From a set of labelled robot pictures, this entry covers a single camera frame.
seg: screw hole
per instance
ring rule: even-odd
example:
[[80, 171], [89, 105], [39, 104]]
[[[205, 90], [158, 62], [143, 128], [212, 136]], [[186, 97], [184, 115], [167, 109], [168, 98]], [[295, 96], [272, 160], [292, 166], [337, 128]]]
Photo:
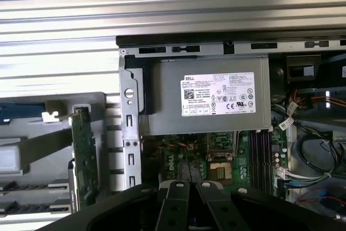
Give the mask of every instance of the screw hole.
[[127, 90], [125, 90], [124, 94], [125, 94], [125, 97], [132, 98], [134, 96], [134, 90], [133, 89], [127, 89]]
[[176, 223], [177, 223], [177, 221], [175, 221], [175, 219], [170, 219], [170, 220], [168, 221], [168, 224], [169, 224], [170, 226], [175, 226]]
[[178, 209], [179, 209], [178, 206], [172, 206], [172, 207], [171, 207], [171, 210], [172, 210], [172, 211], [178, 211]]

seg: white label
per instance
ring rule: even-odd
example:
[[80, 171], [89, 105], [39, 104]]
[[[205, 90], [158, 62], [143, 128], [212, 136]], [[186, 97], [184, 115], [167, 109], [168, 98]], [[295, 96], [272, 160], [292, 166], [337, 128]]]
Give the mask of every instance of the white label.
[[182, 116], [256, 112], [253, 72], [188, 75], [180, 87]]
[[285, 121], [279, 124], [279, 127], [282, 131], [285, 131], [294, 123], [294, 119], [292, 117], [288, 117]]
[[294, 111], [296, 111], [297, 107], [298, 107], [297, 103], [291, 102], [287, 109], [287, 115], [292, 116]]

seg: metal frame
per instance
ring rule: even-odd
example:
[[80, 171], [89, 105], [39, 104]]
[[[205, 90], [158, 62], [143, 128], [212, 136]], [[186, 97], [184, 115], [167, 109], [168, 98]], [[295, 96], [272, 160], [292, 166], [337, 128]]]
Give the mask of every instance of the metal frame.
[[119, 57], [121, 90], [122, 140], [124, 156], [125, 189], [142, 183], [141, 138], [139, 135], [138, 82], [125, 68], [125, 57]]

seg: connector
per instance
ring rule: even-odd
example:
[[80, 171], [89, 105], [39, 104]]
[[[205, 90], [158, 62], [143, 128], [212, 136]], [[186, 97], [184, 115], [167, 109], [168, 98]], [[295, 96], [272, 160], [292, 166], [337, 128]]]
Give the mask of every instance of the connector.
[[278, 176], [280, 179], [286, 181], [289, 180], [288, 176], [287, 176], [287, 169], [283, 168], [283, 167], [279, 167], [276, 169], [276, 176]]

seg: ribbed metal surface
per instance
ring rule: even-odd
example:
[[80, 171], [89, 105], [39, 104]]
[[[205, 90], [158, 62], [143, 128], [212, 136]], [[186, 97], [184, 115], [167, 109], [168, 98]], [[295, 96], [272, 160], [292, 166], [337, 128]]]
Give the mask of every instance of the ribbed metal surface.
[[345, 24], [345, 0], [2, 0], [0, 42]]
[[0, 98], [108, 94], [113, 191], [123, 189], [117, 35], [340, 27], [346, 0], [0, 0]]

